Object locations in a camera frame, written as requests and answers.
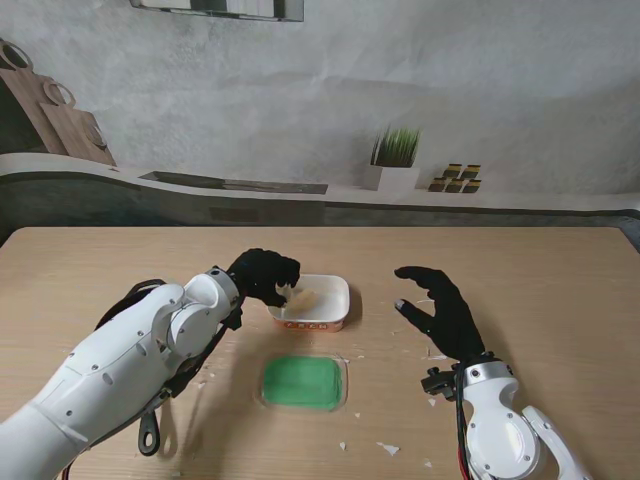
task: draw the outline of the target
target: white container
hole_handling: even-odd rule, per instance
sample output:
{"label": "white container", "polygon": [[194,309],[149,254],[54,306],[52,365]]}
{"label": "white container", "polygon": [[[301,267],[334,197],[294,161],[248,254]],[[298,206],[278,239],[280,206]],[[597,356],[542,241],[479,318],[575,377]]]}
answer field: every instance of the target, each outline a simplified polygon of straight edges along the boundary
{"label": "white container", "polygon": [[418,167],[379,167],[367,165],[364,172],[364,188],[379,192],[411,193],[416,188],[420,169]]}
{"label": "white container", "polygon": [[316,302],[307,310],[267,307],[276,323],[304,331],[337,332],[349,313],[349,284],[335,275],[301,275],[296,290],[313,290]]}

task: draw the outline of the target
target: clear tray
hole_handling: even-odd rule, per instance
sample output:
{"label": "clear tray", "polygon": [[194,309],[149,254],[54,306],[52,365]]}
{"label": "clear tray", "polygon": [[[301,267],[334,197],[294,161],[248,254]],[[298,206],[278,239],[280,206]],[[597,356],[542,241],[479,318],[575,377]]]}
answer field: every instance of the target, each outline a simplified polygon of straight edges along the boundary
{"label": "clear tray", "polygon": [[[308,408],[308,407],[292,407],[292,406],[287,406],[287,405],[278,405],[278,404],[273,404],[267,401],[266,398],[264,398],[264,393],[263,393],[263,383],[264,383],[264,372],[267,368],[267,365],[269,363],[271,363],[273,360],[280,358],[280,357],[286,357],[286,356],[292,356],[292,357],[315,357],[315,358],[330,358],[332,359],[334,362],[336,362],[336,364],[338,365],[338,367],[340,368],[340,375],[341,375],[341,381],[342,381],[342,395],[340,397],[340,401],[338,402],[338,404],[332,408],[331,410],[321,410],[321,409],[317,409],[317,408]],[[347,362],[345,361],[344,358],[342,358],[340,355],[338,354],[331,354],[331,353],[318,353],[318,352],[314,352],[314,353],[304,353],[304,352],[287,352],[287,353],[273,353],[271,355],[268,355],[267,357],[265,357],[262,361],[262,365],[260,366],[259,369],[259,375],[256,381],[256,388],[254,389],[254,397],[255,400],[262,405],[265,408],[268,408],[270,410],[275,410],[275,411],[282,411],[282,412],[289,412],[289,413],[315,413],[315,414],[323,414],[323,413],[331,413],[331,412],[335,412],[336,410],[339,410],[340,408],[342,408],[345,404],[345,402],[347,401],[347,396],[348,396],[348,392],[349,392],[349,372],[348,372],[348,368],[347,368]]]}

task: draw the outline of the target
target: concrete wall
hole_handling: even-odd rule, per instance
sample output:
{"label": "concrete wall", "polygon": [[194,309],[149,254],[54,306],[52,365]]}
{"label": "concrete wall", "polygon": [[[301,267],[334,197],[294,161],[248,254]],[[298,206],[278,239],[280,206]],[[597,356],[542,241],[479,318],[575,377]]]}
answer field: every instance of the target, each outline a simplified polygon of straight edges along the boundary
{"label": "concrete wall", "polygon": [[640,191],[637,0],[307,0],[302,24],[10,0],[0,36],[94,112],[123,167],[357,185],[388,124],[422,183]]}

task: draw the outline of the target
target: potted plant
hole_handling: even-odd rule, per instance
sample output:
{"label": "potted plant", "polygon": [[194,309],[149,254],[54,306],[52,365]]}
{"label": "potted plant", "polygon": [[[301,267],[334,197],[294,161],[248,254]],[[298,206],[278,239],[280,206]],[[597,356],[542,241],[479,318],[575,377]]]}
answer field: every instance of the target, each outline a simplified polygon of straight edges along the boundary
{"label": "potted plant", "polygon": [[420,130],[387,129],[378,135],[367,165],[364,187],[388,193],[409,193],[416,188],[420,169],[413,167],[420,142]]}

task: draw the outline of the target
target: wooden cutting board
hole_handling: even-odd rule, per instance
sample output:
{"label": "wooden cutting board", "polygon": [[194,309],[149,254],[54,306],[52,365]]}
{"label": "wooden cutting board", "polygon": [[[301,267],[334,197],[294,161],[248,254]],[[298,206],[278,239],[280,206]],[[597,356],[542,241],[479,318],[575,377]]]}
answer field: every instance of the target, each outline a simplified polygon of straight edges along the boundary
{"label": "wooden cutting board", "polygon": [[[4,52],[6,47],[11,47],[19,51],[27,63],[27,66],[23,68],[11,62]],[[9,87],[9,90],[11,90],[11,93],[16,97],[16,100],[20,103],[29,121],[42,139],[42,143],[45,145],[47,151],[58,155],[67,155],[67,150],[56,134],[55,128],[42,108],[40,108],[41,104],[50,105],[52,103],[51,100],[47,98],[43,90],[43,85],[53,80],[50,77],[33,73],[33,62],[20,47],[13,43],[0,42],[0,58],[15,69],[8,70],[0,68],[0,78],[2,78],[7,87]],[[55,89],[52,89],[52,91],[53,96],[59,96],[60,99],[64,101],[59,92],[56,92]]]}
{"label": "wooden cutting board", "polygon": [[[60,101],[59,89],[66,90],[69,94],[68,103],[65,103],[64,98]],[[47,99],[55,105],[41,103],[40,107],[53,125],[68,155],[115,166],[116,163],[93,114],[74,109],[76,100],[73,94],[60,83],[46,82],[43,91]]]}

